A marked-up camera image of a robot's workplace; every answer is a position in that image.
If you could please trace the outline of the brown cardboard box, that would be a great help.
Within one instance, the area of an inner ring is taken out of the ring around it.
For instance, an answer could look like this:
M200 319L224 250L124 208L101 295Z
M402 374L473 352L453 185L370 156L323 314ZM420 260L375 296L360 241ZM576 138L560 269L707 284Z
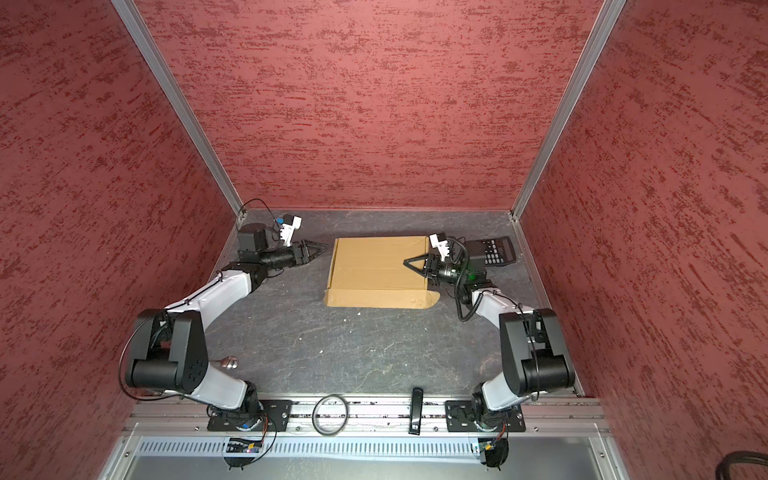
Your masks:
M335 240L324 304L328 307L425 310L440 300L404 261L426 254L425 236Z

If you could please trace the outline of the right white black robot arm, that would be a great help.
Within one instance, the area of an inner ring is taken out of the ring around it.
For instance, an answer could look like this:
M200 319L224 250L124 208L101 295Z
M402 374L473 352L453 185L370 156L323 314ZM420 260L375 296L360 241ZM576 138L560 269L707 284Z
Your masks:
M499 329L501 372L472 394L478 426L495 427L522 403L575 385L575 368L555 312L525 306L502 293L482 260L450 264L437 254L424 254L403 265L435 285L453 286L462 322L480 316Z

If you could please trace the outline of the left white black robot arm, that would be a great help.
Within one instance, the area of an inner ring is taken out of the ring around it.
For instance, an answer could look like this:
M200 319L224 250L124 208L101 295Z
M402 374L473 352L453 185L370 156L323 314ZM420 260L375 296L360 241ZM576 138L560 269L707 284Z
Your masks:
M145 402L184 397L207 406L228 427L251 431L268 416L255 385L211 364L205 332L229 307L256 291L278 270L306 265L327 251L324 243L292 240L283 225L271 246L267 226L247 224L237 232L237 260L190 296L140 313L123 347L118 382L128 397Z

